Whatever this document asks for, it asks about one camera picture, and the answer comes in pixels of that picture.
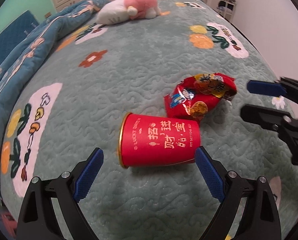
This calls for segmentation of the red paper cup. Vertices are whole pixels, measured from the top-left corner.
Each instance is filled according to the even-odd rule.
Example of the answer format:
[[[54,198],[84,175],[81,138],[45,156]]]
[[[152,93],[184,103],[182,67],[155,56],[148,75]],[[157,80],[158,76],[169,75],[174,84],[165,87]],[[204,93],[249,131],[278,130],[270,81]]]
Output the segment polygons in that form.
[[[189,164],[200,145],[196,121],[127,113],[120,128],[118,158],[124,168]]]

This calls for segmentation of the red snack wrapper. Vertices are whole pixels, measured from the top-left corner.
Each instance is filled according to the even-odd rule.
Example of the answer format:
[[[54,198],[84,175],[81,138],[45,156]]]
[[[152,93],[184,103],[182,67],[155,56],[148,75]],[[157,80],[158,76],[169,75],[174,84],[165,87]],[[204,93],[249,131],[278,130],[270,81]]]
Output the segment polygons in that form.
[[[222,73],[190,76],[164,97],[166,115],[200,122],[221,100],[231,101],[236,94],[233,77]]]

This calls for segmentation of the white shoe rack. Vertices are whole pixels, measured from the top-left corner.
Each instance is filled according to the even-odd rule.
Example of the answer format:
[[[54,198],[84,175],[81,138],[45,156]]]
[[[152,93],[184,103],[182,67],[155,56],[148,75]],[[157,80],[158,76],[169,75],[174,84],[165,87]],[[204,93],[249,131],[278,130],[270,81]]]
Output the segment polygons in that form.
[[[234,17],[236,8],[236,0],[219,0],[217,5],[217,12],[226,21],[231,22]]]

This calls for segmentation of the blue floral quilt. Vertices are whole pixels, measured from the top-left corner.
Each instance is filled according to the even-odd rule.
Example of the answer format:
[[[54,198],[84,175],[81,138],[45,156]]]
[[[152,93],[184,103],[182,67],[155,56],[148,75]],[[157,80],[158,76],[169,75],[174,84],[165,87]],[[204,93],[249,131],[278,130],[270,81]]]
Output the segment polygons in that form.
[[[0,64],[0,127],[24,85],[42,66],[55,42],[98,13],[109,0],[83,0],[38,25]]]

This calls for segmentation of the pink white plush toy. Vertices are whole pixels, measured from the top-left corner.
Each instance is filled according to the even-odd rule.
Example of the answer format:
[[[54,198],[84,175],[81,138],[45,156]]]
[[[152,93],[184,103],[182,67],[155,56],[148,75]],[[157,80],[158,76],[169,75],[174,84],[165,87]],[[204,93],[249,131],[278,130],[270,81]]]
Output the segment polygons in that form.
[[[158,0],[114,0],[97,13],[96,23],[114,25],[129,20],[150,20],[159,15]]]

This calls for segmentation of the blue padded headboard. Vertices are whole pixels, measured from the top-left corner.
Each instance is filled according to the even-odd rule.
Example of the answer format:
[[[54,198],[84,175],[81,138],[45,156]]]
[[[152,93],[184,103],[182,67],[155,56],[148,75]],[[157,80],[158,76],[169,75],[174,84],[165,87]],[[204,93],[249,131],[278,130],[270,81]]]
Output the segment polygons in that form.
[[[38,25],[34,15],[27,10],[0,33],[0,65],[9,53]]]

